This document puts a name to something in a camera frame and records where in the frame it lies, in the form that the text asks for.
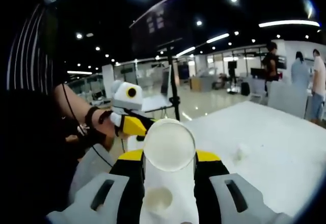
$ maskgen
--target white table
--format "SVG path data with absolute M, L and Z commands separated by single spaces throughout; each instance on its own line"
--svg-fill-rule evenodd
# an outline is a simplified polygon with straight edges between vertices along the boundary
M 296 215 L 326 165 L 326 130 L 266 106 L 243 102 L 186 123 L 196 148 L 218 155 L 230 173 L 260 190 L 275 212 Z M 128 149 L 143 143 L 128 141 Z M 239 148 L 244 157 L 236 159 Z
M 172 103 L 169 101 L 169 99 L 163 94 L 158 94 L 143 99 L 142 111 L 154 112 L 170 107 L 172 107 Z

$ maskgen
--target shiny floor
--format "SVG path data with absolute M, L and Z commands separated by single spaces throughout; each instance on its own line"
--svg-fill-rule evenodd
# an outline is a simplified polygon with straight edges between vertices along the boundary
M 160 93 L 160 87 L 145 89 L 143 91 L 144 97 L 156 95 Z M 226 90 L 212 90 L 210 92 L 193 92 L 189 85 L 182 85 L 178 87 L 178 96 L 180 97 L 180 121 L 186 122 L 195 118 L 206 116 L 217 110 L 230 107 L 240 102 L 248 100 L 248 97 L 241 94 L 231 95 Z M 175 119 L 174 108 L 168 108 L 166 113 L 164 111 L 155 111 L 148 113 L 156 119 L 167 116 Z M 117 138 L 110 151 L 113 160 L 117 160 L 123 153 L 121 140 Z

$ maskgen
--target white chair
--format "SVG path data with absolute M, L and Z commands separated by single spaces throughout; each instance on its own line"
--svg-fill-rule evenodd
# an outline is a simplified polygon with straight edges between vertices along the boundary
M 246 81 L 249 84 L 249 90 L 250 90 L 249 101 L 255 102 L 255 103 L 261 103 L 263 98 L 265 97 L 266 92 L 262 89 L 257 88 L 255 81 L 252 77 L 248 77 L 246 79 Z
M 308 94 L 294 86 L 281 81 L 273 81 L 268 94 L 268 107 L 272 107 L 288 114 L 304 118 Z

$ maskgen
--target monitor screen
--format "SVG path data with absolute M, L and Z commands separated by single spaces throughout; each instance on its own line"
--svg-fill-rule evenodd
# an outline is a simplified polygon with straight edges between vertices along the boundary
M 228 69 L 229 70 L 233 70 L 233 69 L 236 69 L 236 67 L 237 67 L 237 61 L 229 61 L 228 62 Z

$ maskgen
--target black pole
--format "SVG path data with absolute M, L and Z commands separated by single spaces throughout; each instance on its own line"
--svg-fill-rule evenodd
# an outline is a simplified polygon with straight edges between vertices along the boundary
M 170 102 L 172 103 L 172 105 L 174 107 L 175 118 L 178 121 L 180 121 L 180 114 L 179 114 L 180 98 L 178 97 L 177 86 L 175 84 L 175 76 L 174 76 L 174 68 L 173 68 L 173 58 L 171 56 L 171 48 L 170 48 L 170 46 L 167 46 L 167 55 L 168 55 L 169 65 L 171 65 L 172 98 L 170 98 Z

